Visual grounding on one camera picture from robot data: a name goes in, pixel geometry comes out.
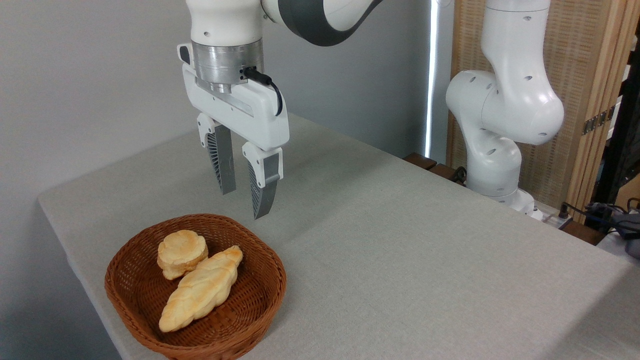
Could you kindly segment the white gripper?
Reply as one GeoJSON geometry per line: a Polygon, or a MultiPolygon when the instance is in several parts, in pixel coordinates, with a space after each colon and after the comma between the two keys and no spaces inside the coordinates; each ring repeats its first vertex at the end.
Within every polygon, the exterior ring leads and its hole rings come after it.
{"type": "Polygon", "coordinates": [[[237,189],[232,131],[249,141],[242,153],[247,160],[254,219],[269,214],[278,180],[284,177],[280,147],[290,140],[284,98],[272,86],[251,79],[232,84],[230,93],[217,92],[196,75],[191,44],[180,44],[177,51],[187,96],[201,112],[197,117],[199,139],[208,151],[221,193],[237,189]]]}

